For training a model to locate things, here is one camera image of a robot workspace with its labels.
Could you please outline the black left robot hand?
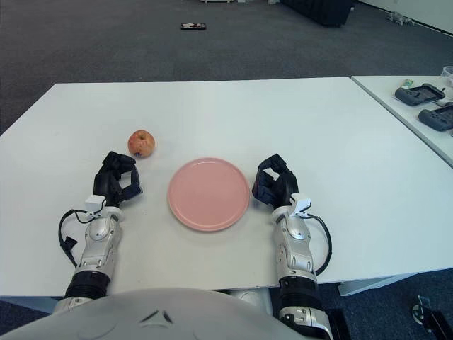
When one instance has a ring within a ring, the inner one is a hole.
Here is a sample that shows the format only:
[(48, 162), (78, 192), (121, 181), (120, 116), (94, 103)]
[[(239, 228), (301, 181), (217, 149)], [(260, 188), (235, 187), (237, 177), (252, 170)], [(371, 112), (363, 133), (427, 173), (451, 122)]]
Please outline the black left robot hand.
[[(103, 160), (102, 167), (94, 179), (93, 194), (103, 196), (105, 205), (120, 207), (121, 202), (130, 200), (142, 193), (136, 161), (127, 155), (110, 151)], [(122, 187), (120, 179), (130, 173), (130, 185)]]

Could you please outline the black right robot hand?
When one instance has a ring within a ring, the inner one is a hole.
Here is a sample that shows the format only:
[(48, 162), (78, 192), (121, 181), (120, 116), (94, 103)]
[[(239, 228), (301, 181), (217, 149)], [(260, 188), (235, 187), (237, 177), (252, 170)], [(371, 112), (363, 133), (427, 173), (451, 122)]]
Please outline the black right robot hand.
[(298, 193), (297, 179), (279, 154), (274, 154), (258, 166), (252, 194), (256, 200), (273, 209), (291, 205), (293, 193)]

